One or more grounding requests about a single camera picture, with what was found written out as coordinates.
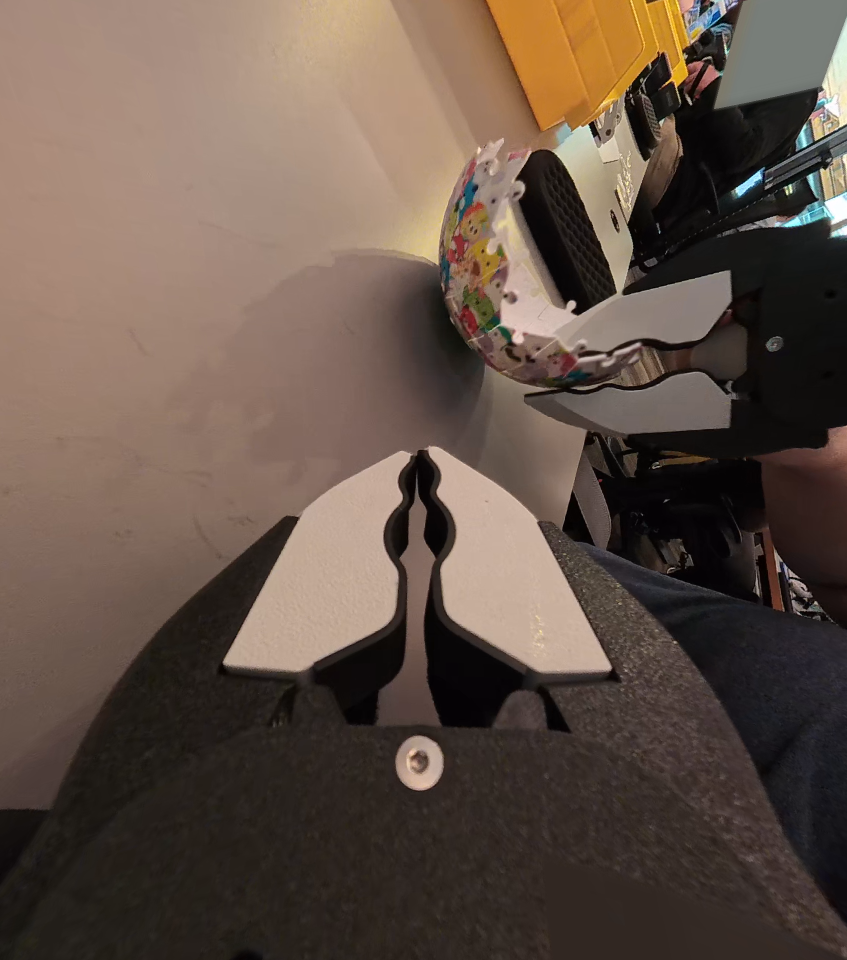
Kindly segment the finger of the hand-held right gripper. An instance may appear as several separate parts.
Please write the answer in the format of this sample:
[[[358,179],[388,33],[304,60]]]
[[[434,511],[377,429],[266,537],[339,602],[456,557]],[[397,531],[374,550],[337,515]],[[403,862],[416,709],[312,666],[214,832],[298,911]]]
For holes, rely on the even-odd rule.
[[[564,347],[612,354],[640,344],[676,349],[706,339],[732,303],[732,273],[709,273],[653,289],[615,294],[558,327]]]
[[[524,403],[560,424],[617,437],[723,430],[732,423],[731,396],[702,370],[639,388],[531,392]]]

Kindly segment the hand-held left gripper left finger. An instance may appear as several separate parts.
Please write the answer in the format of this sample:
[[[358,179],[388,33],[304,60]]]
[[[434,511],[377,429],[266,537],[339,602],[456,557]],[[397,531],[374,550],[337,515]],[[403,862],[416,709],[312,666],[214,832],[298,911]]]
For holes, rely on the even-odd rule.
[[[399,673],[415,459],[398,451],[304,509],[225,654],[226,673],[320,684],[388,684]]]

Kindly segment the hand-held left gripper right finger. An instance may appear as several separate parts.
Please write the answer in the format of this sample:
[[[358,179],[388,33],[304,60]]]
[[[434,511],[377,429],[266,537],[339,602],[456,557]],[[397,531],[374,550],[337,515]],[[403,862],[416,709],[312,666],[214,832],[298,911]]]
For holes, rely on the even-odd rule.
[[[420,452],[439,629],[525,684],[610,678],[612,665],[544,536],[507,489],[437,446]]]

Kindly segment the assembled white puzzle section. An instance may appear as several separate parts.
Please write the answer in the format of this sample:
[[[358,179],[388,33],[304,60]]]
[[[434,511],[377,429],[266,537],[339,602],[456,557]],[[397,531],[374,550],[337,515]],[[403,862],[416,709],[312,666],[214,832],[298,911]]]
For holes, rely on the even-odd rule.
[[[644,348],[590,353],[554,338],[578,315],[558,293],[519,206],[517,177],[532,152],[499,139],[467,162],[441,224],[443,300],[465,344],[502,376],[545,390],[595,385],[635,364]]]

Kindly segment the person's right forearm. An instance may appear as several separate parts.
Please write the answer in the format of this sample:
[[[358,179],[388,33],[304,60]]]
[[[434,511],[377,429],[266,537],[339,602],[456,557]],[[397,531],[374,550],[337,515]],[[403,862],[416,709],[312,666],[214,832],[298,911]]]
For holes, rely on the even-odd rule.
[[[777,554],[847,628],[847,425],[830,430],[823,447],[756,460]]]

